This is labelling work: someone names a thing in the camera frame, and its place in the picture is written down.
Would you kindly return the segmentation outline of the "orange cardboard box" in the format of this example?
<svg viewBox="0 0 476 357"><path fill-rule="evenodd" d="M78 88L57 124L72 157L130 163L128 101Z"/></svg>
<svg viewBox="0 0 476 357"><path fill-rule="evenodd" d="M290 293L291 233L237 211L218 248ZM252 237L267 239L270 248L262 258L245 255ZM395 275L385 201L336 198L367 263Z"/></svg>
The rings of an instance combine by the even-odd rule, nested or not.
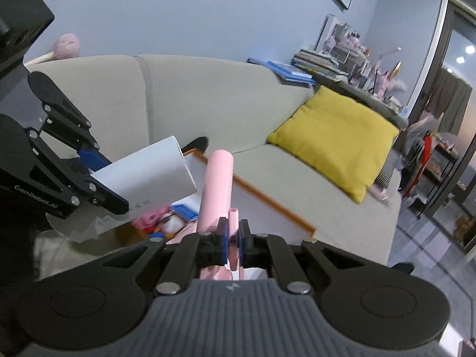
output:
<svg viewBox="0 0 476 357"><path fill-rule="evenodd" d="M202 196L203 183L206 172L206 157L194 149L184 154L186 163L191 171L197 192L187 198L179 200L178 204L185 204L194 211L198 211ZM315 234L316 228L301 217L281 206L263 192L248 184L246 181L234 175L231 192L231 207L239 212L239 219L248 219L250 231L253 234L268 233L281 236L288 243L300 244ZM147 239L147 234L138 231L132 224L127 223L113 230L115 238L122 247L128 247ZM220 271L214 279L220 280L252 280L266 278L266 271L259 268L231 271L229 265L227 271Z"/></svg>

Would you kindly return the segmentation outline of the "beige fabric sofa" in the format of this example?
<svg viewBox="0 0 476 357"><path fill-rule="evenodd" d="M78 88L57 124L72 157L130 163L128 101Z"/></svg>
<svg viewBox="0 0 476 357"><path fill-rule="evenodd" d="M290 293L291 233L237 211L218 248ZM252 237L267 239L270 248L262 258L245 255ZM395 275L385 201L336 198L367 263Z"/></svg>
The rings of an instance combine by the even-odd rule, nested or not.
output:
<svg viewBox="0 0 476 357"><path fill-rule="evenodd" d="M265 67L202 57L143 55L57 60L36 66L91 121L113 161L174 136L181 146L207 138L208 151L234 156L240 179L316 230L318 240L385 264L401 198L354 202L267 137L312 95Z"/></svg>

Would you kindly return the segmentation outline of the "person right leg black sock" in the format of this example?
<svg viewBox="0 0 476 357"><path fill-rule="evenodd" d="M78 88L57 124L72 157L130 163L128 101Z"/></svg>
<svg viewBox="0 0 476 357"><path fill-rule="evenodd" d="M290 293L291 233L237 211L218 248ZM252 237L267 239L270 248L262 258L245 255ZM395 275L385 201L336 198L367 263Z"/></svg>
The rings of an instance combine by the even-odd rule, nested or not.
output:
<svg viewBox="0 0 476 357"><path fill-rule="evenodd" d="M400 263L397 263L397 264L394 264L393 266L391 266L391 269L394 269L394 270L397 270L397 271L400 271L402 273L410 275L411 273L414 272L415 267L412 263L400 262Z"/></svg>

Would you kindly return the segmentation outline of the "yellow cushion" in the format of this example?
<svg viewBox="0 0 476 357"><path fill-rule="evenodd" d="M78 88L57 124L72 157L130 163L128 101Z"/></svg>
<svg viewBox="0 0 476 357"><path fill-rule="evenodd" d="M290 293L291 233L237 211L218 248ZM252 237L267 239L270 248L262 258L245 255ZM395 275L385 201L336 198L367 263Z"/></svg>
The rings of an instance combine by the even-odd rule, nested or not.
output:
<svg viewBox="0 0 476 357"><path fill-rule="evenodd" d="M325 86L266 142L314 168L360 204L380 173L399 128Z"/></svg>

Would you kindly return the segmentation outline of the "pink plush toy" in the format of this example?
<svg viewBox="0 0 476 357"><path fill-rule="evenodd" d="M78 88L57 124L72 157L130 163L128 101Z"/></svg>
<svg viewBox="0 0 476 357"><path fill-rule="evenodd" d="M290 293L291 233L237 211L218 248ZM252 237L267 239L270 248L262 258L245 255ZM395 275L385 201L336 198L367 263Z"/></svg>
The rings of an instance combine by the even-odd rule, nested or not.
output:
<svg viewBox="0 0 476 357"><path fill-rule="evenodd" d="M62 35L53 48L53 56L58 60L74 58L79 53L79 39L72 33Z"/></svg>

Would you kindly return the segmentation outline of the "stack of books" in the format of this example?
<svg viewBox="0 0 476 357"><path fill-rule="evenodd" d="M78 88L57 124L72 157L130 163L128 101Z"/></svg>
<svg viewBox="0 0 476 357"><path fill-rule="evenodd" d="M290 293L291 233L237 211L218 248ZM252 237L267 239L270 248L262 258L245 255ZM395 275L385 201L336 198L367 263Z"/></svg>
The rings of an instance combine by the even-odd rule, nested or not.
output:
<svg viewBox="0 0 476 357"><path fill-rule="evenodd" d="M291 63L310 74L326 76L333 82L343 82L349 78L349 74L340 69L337 59L313 50L301 49L293 56Z"/></svg>

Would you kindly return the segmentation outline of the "white paper roll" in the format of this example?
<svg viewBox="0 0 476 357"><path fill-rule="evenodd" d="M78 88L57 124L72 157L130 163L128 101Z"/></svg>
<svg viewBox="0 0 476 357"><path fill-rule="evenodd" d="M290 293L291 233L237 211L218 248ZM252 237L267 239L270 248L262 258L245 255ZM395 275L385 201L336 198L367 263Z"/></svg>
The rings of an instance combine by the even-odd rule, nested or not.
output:
<svg viewBox="0 0 476 357"><path fill-rule="evenodd" d="M123 214L114 214L104 206L86 202L66 219L49 214L51 227L74 242L93 239L196 192L173 136L96 171L92 177L128 201L129 207Z"/></svg>

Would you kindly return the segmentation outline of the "grey striped cushion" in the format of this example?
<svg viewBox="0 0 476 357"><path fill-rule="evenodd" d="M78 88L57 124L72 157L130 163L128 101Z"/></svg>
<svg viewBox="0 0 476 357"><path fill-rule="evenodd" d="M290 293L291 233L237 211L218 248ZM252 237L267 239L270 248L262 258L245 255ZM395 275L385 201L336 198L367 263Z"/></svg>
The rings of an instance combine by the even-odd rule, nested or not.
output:
<svg viewBox="0 0 476 357"><path fill-rule="evenodd" d="M380 173L377 175L374 184L381 189L387 189L398 161L399 154L396 151L391 150L386 157L386 161L382 166Z"/></svg>

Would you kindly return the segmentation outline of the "pink cylinder bottle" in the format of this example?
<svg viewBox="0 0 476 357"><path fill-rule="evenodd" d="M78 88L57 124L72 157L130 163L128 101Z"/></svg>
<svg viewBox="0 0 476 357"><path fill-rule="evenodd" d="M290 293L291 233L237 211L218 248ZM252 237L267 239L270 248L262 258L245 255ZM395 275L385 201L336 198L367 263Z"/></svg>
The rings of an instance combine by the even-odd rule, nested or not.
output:
<svg viewBox="0 0 476 357"><path fill-rule="evenodd" d="M203 185L202 198L197 223L187 226L169 243L175 244L192 233L218 233L221 217L226 218L228 233L225 234L225 265L203 268L202 279L232 281L238 271L239 249L238 229L239 211L231 207L234 159L229 151L217 150L208 158Z"/></svg>

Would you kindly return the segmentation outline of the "blue book on sofa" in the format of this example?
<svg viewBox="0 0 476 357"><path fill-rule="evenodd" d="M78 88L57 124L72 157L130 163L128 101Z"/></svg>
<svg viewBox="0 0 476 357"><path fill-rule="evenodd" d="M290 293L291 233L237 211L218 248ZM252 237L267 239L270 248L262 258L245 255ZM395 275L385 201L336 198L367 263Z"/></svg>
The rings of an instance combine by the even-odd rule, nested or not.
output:
<svg viewBox="0 0 476 357"><path fill-rule="evenodd" d="M311 74L305 73L304 71L293 65L287 65L271 60L261 60L252 57L248 58L247 62L254 65L264 66L265 68L271 70L273 73L278 75L285 82L303 83L310 85L317 84Z"/></svg>

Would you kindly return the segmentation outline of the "black rolling shelf cart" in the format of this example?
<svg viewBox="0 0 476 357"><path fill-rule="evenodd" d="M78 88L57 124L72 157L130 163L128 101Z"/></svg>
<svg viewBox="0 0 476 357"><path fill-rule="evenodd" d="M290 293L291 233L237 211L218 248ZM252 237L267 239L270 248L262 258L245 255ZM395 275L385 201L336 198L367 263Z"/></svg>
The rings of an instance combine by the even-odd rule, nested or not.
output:
<svg viewBox="0 0 476 357"><path fill-rule="evenodd" d="M402 181L399 191L404 201L413 201L411 208L420 217L433 202L452 173L459 154L438 133L427 131L411 143L403 157Z"/></svg>

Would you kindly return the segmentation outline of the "orange plush doll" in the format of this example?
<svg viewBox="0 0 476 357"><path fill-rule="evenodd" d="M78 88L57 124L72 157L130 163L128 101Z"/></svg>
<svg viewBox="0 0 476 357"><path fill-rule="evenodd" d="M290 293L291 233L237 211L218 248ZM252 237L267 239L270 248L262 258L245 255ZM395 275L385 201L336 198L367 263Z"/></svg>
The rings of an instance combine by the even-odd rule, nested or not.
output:
<svg viewBox="0 0 476 357"><path fill-rule="evenodd" d="M186 221L167 207L137 218L132 225L147 237L160 237L168 241L186 227Z"/></svg>

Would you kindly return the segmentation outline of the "person left leg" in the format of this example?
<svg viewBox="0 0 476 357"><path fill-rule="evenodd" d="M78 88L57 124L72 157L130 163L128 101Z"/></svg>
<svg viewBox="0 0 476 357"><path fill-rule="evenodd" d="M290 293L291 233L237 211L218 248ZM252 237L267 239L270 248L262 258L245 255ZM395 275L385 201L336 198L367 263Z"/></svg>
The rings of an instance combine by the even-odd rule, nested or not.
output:
<svg viewBox="0 0 476 357"><path fill-rule="evenodd" d="M188 151L196 150L201 154L204 154L209 146L209 140L206 136L197 137L195 140L188 143L181 149L181 152L185 154Z"/></svg>

